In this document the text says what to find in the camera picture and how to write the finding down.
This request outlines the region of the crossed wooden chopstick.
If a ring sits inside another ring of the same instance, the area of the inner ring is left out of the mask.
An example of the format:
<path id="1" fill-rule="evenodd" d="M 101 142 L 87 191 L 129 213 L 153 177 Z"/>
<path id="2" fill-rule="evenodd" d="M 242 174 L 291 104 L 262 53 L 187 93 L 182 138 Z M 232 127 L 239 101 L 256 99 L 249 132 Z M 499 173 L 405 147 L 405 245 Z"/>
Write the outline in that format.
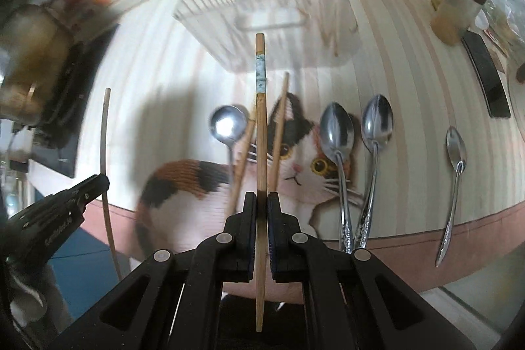
<path id="1" fill-rule="evenodd" d="M 227 208 L 227 216 L 233 215 L 236 212 L 238 206 L 238 200 L 240 197 L 240 189 L 245 173 L 245 165 L 247 162 L 248 153 L 251 147 L 251 141 L 255 130 L 255 116 L 252 114 L 248 119 L 246 127 L 246 137 L 244 145 L 241 148 L 240 157 L 235 165 L 235 175 L 232 186 L 232 193 L 230 196 L 230 202 Z"/>

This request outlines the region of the round bowl steel spoon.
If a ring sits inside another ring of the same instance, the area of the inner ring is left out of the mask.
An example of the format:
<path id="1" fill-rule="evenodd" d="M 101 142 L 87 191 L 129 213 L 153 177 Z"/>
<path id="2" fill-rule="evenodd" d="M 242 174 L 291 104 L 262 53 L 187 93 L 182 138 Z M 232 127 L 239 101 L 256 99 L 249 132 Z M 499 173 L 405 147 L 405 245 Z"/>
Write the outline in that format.
<path id="1" fill-rule="evenodd" d="M 234 182 L 234 146 L 244 136 L 246 127 L 245 112 L 234 105 L 216 108 L 209 119 L 210 133 L 228 149 L 230 184 Z"/>

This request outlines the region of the wooden chopstick blue band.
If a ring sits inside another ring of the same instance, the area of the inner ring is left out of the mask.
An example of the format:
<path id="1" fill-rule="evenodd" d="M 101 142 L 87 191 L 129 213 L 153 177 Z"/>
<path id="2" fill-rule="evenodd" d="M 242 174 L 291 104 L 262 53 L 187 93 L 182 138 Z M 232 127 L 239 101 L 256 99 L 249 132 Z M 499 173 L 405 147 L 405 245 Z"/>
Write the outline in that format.
<path id="1" fill-rule="evenodd" d="M 266 102 L 266 56 L 263 33 L 255 35 L 255 92 L 256 92 L 256 241 L 255 241 L 255 309 L 256 332 L 263 329 L 267 220 L 266 199 L 268 185 L 268 138 Z"/>

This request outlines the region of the small steel spoon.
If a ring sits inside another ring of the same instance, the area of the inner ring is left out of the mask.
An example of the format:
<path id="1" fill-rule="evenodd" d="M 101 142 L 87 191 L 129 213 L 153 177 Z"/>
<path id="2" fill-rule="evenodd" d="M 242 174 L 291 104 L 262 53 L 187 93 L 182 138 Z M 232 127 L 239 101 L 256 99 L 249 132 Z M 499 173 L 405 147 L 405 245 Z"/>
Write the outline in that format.
<path id="1" fill-rule="evenodd" d="M 436 260 L 434 263 L 434 266 L 436 268 L 438 268 L 442 264 L 450 248 L 455 221 L 455 211 L 459 196 L 459 185 L 461 181 L 461 176 L 465 171 L 467 160 L 465 142 L 462 136 L 460 135 L 459 131 L 454 126 L 450 126 L 447 130 L 446 150 L 451 167 L 454 172 L 454 176 L 452 179 L 452 186 L 450 192 L 450 208 L 447 217 L 447 222 L 443 231 L 443 235 L 441 237 L 440 247 L 438 249 Z"/>

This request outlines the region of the black gas stove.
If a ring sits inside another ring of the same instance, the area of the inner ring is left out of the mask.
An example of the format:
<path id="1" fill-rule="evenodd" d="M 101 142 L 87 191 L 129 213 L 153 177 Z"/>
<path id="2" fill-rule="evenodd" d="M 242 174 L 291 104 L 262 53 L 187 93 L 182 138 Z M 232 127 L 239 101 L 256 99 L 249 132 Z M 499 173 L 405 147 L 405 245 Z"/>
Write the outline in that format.
<path id="1" fill-rule="evenodd" d="M 31 159 L 73 178 L 85 108 L 94 79 L 117 25 L 93 40 L 73 45 L 50 107 L 35 129 Z"/>

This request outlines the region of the striped cat table mat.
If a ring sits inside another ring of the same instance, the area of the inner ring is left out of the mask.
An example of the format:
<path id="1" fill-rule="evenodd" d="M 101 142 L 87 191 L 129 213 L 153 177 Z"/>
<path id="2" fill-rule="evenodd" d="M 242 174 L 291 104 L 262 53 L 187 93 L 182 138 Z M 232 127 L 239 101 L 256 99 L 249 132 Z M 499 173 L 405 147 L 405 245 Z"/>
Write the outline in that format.
<path id="1" fill-rule="evenodd" d="M 368 248 L 419 291 L 456 281 L 524 241 L 524 142 L 513 118 L 491 118 L 465 48 L 431 31 L 428 0 L 350 0 L 359 48 L 341 67 L 289 71 L 280 148 L 281 206 L 304 231 L 338 235 L 337 173 L 320 148 L 330 102 L 360 117 L 377 93 L 389 99 L 393 135 L 379 158 Z M 108 175 L 116 249 L 144 258 L 187 251 L 224 224 L 226 151 L 208 118 L 230 103 L 250 105 L 252 73 L 225 70 L 150 0 L 121 20 L 100 63 L 86 111 L 79 170 L 90 172 L 103 93 L 110 91 Z M 284 74 L 269 70 L 267 100 L 279 102 Z M 434 266 L 450 208 L 453 169 L 446 134 L 467 151 L 450 248 Z"/>

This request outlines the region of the stainless steel stock pot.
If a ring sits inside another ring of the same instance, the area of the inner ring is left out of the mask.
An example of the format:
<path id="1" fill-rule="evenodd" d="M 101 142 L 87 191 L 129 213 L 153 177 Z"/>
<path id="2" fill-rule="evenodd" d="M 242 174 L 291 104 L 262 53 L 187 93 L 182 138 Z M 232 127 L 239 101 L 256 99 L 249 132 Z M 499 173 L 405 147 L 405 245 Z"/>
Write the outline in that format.
<path id="1" fill-rule="evenodd" d="M 23 4 L 1 24 L 1 117 L 38 125 L 74 37 L 51 9 Z"/>

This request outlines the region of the clear plastic organizer bin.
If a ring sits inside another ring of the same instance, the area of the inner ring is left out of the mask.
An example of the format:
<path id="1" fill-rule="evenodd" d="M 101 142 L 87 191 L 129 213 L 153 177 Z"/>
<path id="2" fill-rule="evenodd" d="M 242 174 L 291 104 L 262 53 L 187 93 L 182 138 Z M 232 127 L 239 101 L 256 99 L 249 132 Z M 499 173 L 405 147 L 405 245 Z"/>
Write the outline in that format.
<path id="1" fill-rule="evenodd" d="M 341 67 L 359 48 L 350 0 L 178 0 L 175 19 L 227 71 L 255 68 L 255 35 L 270 70 Z"/>

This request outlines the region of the black smartphone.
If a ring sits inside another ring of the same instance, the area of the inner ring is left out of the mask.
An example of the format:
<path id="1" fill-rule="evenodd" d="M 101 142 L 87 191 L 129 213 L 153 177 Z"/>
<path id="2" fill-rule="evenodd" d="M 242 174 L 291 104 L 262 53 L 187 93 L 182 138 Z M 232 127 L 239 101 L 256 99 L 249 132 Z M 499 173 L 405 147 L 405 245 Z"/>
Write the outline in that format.
<path id="1" fill-rule="evenodd" d="M 490 117 L 509 119 L 511 111 L 504 87 L 484 40 L 479 34 L 467 31 L 462 44 L 478 77 Z"/>

